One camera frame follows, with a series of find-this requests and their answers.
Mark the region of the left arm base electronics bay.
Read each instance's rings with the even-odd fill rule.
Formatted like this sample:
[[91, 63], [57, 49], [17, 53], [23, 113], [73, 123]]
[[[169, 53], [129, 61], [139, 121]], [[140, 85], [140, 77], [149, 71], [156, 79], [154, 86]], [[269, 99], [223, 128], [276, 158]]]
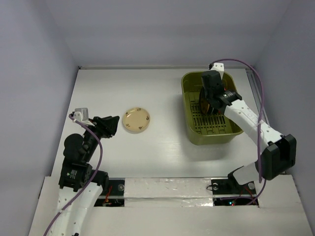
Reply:
[[125, 179], [109, 178], [109, 185], [96, 200], [95, 207], [123, 207], [125, 205], [124, 198]]

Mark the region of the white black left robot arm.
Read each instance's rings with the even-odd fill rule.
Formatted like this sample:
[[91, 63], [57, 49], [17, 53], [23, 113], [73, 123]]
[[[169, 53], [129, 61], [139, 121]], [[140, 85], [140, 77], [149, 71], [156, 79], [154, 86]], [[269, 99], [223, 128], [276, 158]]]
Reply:
[[86, 219], [98, 197], [108, 191], [108, 173], [90, 164], [102, 138], [112, 138], [119, 123], [118, 116], [84, 117], [81, 112], [69, 115], [72, 122], [85, 129], [84, 134], [71, 134], [64, 141], [64, 160], [59, 179], [56, 215], [45, 231], [46, 236], [80, 236]]

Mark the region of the yellow brown patterned plate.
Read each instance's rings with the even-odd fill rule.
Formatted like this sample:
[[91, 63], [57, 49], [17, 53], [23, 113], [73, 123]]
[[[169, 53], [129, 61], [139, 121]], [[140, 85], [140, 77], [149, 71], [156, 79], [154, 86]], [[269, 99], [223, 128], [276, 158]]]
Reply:
[[200, 107], [200, 112], [203, 115], [211, 115], [213, 112], [213, 108], [210, 106], [210, 104], [208, 103], [206, 99], [204, 88], [202, 88], [199, 93], [199, 107]]

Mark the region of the beige floral plate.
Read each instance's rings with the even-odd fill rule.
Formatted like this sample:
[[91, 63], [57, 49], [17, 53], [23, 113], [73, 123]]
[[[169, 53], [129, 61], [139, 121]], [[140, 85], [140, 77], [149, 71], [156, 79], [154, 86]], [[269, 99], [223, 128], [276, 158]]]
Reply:
[[133, 134], [145, 131], [149, 127], [150, 121], [149, 112], [140, 107], [128, 109], [122, 118], [123, 127]]

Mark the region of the right arm base electronics bay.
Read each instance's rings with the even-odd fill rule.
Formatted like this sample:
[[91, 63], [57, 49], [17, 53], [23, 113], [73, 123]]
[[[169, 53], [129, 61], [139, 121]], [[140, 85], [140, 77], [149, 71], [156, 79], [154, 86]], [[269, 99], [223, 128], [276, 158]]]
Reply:
[[206, 187], [213, 196], [214, 206], [258, 206], [256, 197], [255, 183], [249, 182], [239, 185], [228, 178], [211, 179], [210, 184]]

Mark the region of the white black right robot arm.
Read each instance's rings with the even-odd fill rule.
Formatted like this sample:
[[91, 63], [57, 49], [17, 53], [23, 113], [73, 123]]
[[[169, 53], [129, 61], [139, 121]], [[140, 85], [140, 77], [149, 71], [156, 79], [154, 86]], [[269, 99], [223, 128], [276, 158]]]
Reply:
[[257, 160], [228, 175], [227, 189], [237, 193], [252, 181], [273, 180], [295, 165], [297, 141], [270, 127], [235, 91], [225, 90], [223, 73], [203, 72], [201, 81], [204, 99], [210, 108], [236, 123], [257, 146]]

